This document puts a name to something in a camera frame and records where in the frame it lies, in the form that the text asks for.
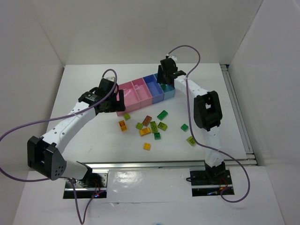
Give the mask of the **lime small lego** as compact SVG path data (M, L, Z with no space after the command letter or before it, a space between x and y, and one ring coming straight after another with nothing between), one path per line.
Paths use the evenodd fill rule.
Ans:
M137 125L136 125L136 128L141 130L143 128L143 124L138 122Z

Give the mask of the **brown lego brick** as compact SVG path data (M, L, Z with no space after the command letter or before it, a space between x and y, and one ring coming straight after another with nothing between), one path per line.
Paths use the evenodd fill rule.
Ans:
M152 117L147 115L145 117L145 119L143 120L142 124L147 127L150 124L151 120L152 120Z

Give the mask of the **orange sloped lego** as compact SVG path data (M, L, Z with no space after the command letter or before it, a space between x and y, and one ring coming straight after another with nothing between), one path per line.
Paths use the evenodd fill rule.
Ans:
M151 129L149 127L139 130L140 136L151 134Z

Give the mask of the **dark green lego brick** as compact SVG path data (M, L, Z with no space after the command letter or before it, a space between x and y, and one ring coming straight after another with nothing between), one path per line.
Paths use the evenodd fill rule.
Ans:
M158 116L157 118L159 120L163 120L166 116L168 115L168 112L166 110L163 110Z

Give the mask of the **lime long lego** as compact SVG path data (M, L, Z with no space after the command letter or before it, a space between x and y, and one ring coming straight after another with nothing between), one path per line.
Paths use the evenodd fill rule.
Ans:
M151 132L152 133L157 133L158 132L158 128L157 128L157 125L156 125L155 121L150 122L150 127L151 127Z

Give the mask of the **lime sloped lego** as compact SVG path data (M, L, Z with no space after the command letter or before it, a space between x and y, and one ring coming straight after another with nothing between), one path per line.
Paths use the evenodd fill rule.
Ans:
M167 130L167 125L162 123L162 122L159 122L158 126L157 126L159 129L163 130L163 131L166 131Z

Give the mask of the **orange square lego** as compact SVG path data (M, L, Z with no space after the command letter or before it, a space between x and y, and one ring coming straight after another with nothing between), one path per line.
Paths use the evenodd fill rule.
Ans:
M144 150L150 150L150 148L151 148L151 144L150 143L144 143L144 145L143 145L143 149Z

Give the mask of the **dark green small lego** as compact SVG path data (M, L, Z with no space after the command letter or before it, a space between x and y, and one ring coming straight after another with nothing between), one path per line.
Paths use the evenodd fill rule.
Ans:
M180 128L181 128L181 130L183 130L184 132L186 132L189 127L188 127L187 124L183 124Z

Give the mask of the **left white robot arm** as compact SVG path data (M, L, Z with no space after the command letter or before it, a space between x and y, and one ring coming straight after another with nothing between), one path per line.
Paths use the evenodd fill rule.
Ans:
M63 152L74 136L99 113L122 112L126 109L124 91L118 84L102 78L99 86L83 93L68 118L40 138L31 137L27 142L28 166L51 180L71 178L83 186L100 181L100 175L78 161L66 161Z

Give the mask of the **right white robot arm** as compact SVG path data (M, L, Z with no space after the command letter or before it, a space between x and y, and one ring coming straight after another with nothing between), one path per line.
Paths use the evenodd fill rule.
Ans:
M225 163L220 153L221 144L219 127L223 117L219 96L216 91L208 91L186 77L179 70L175 57L166 55L158 66L157 82L168 84L185 93L195 122L203 136L205 149L205 178L209 181L218 179L225 173Z

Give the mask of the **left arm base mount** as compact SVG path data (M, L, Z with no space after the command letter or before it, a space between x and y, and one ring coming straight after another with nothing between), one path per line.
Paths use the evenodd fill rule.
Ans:
M97 172L98 176L92 178L89 184L84 184L74 178L70 181L65 182L63 199L74 199L75 187L76 196L78 199L90 199L92 195L96 195L95 198L103 199L107 196L107 182L108 182L108 171L100 170Z

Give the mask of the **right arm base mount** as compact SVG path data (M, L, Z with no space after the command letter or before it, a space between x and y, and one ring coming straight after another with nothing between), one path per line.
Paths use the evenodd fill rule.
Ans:
M205 171L190 171L186 181L191 184L192 196L234 195L233 182L229 170L222 175L209 179Z

